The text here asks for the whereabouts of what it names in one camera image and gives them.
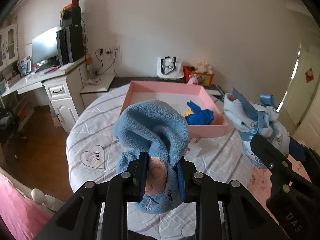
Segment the black computer tower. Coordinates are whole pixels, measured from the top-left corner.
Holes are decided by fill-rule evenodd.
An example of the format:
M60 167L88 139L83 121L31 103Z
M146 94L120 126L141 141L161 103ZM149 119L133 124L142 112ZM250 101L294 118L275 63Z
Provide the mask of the black computer tower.
M56 32L57 52L61 66L85 55L82 26L67 26Z

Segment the light blue printed cloth bundle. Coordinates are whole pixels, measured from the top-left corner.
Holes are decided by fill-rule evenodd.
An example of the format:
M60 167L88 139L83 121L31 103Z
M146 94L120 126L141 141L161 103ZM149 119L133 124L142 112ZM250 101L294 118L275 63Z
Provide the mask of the light blue printed cloth bundle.
M261 94L260 103L248 101L239 91L224 96L223 110L242 139L244 156L257 168L266 166L251 150L251 140L255 135L261 135L283 155L289 153L290 134L278 121L279 114L274 106L271 94Z

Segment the white glass-door cabinet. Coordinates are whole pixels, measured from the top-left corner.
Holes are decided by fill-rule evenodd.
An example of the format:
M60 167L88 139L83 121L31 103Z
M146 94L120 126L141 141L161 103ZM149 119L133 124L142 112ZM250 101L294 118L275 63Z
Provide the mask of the white glass-door cabinet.
M0 71L18 60L17 23L9 25L0 32L1 63Z

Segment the white desk with drawers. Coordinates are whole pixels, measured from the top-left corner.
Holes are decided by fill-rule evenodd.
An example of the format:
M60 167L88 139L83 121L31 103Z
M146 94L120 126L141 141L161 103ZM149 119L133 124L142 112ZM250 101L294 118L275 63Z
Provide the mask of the white desk with drawers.
M85 106L80 95L87 79L86 58L63 65L56 70L45 69L27 78L21 77L12 87L2 94L13 92L27 93L45 88L48 100L66 133L69 133L78 120Z

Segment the yellow crocheted toy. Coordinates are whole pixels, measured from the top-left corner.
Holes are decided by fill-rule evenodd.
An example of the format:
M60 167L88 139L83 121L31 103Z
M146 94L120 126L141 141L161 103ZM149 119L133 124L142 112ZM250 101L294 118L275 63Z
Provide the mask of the yellow crocheted toy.
M189 116L193 113L194 112L192 111L192 109L190 107L188 107L187 110L183 113L183 117Z

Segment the white tote bag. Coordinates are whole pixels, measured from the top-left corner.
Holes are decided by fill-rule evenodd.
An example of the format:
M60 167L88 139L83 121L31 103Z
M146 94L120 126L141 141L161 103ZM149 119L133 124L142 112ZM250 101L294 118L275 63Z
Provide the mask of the white tote bag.
M176 57L157 59L157 76L160 79L181 79L184 77L182 63Z

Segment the black office chair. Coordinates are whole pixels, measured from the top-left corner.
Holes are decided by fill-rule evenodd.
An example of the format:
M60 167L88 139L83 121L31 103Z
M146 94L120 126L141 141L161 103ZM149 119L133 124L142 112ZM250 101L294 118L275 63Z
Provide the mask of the black office chair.
M4 163L8 163L8 155L4 150L15 147L20 132L18 131L20 125L20 117L17 116L12 108L1 108L1 148L3 150Z

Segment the pink white plush toy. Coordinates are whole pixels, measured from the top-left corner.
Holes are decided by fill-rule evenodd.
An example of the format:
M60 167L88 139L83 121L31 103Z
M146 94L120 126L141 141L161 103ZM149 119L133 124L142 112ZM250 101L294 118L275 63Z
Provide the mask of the pink white plush toy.
M188 85L198 85L199 84L198 77L196 74L191 74L188 77L189 77L189 80L187 82Z

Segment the cream plush toy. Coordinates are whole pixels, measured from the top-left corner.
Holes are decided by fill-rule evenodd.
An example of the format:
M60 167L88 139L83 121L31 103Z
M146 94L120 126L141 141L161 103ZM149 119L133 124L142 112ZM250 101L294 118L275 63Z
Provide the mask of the cream plush toy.
M212 75L213 74L213 67L207 62L199 62L195 66L195 72Z

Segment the low black white bench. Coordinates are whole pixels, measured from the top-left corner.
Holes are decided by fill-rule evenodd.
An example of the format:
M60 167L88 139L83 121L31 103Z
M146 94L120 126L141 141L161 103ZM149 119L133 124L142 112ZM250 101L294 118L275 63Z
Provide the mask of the low black white bench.
M107 74L101 77L101 82L98 85L86 84L81 90L80 94L87 107L95 99L103 96L107 92L118 87L133 84L134 89L139 92L159 92L170 94L184 94L184 95L199 95L200 91L204 89L214 100L218 100L222 93L219 92L216 85L210 87L203 87L201 85L188 85L180 80L161 80L157 77L115 77Z

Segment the pink shallow box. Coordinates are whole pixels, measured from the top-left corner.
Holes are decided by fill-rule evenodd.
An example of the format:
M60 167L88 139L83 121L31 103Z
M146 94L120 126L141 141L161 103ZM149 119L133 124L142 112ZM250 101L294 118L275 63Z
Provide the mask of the pink shallow box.
M191 138L218 138L223 137L227 132L228 124L217 106L218 101L214 100L204 89L200 91L199 95L159 92L147 93L135 90L133 84L130 84L121 111L124 111L126 107L132 104L148 100L163 101L169 104L180 114L183 114L187 110L188 101L192 101L197 104L201 109L210 109L213 111L215 120L212 125L189 126L189 135Z

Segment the pink bedsheet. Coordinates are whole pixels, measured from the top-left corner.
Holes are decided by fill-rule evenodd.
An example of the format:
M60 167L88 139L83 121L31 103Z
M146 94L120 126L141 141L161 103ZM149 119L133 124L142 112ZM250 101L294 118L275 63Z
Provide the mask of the pink bedsheet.
M15 239L33 239L50 217L1 174L1 218Z

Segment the royal blue knitted toy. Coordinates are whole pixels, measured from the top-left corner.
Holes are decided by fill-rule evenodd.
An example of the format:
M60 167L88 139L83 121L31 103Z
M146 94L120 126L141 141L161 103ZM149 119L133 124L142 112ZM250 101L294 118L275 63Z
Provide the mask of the royal blue knitted toy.
M200 106L192 101L187 102L187 106L192 109L193 114L184 117L188 125L211 125L214 120L214 112L210 109L201 109Z

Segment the black computer monitor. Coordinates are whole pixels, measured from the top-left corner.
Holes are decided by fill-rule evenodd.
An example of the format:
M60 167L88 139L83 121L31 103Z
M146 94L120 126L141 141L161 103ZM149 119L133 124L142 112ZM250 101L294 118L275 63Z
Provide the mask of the black computer monitor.
M39 36L33 38L31 42L32 49L32 61L33 64L39 63L41 61L56 57L58 55L57 51L57 32L60 27L53 27Z

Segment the black box on tower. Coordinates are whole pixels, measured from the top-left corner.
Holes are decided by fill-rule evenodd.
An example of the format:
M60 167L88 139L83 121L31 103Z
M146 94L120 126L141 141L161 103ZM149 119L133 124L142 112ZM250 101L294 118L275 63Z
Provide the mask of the black box on tower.
M60 26L67 27L70 25L81 24L81 8L70 7L60 12Z

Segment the orange toy storage box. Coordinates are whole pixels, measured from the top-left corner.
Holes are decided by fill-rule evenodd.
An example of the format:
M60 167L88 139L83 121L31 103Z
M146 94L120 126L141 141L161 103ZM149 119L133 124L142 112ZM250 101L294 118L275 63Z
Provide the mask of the orange toy storage box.
M196 74L198 77L199 84L204 87L210 87L213 84L213 78L214 74L202 74L202 73L196 73L195 68L191 66L183 66L183 72L184 72L184 82L187 83L189 80L189 75Z

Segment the blue fleece elephant pouch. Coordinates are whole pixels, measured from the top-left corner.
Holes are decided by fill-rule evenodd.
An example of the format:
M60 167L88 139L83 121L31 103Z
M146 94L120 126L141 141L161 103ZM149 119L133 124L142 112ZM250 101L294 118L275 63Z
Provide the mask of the blue fleece elephant pouch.
M188 124L169 104L159 100L135 103L121 113L113 136L126 148L116 171L125 172L140 152L149 154L145 194L135 208L161 214L182 204L175 167L189 145Z

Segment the striped white quilt cover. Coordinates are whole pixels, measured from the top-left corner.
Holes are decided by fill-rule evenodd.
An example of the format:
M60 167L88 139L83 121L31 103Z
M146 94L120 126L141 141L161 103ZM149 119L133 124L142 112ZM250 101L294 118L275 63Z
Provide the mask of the striped white quilt cover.
M128 115L120 116L128 89L122 86L97 98L70 131L66 157L71 189L77 191L87 181L109 181L146 152L165 168L165 185L159 194L146 192L141 202L128 204L128 229L155 239L191 237L196 205L181 201L174 165L184 157L215 181L238 180L248 186L252 167L239 133L230 128L220 138L189 139L184 118L155 100L135 105L140 117L134 124Z

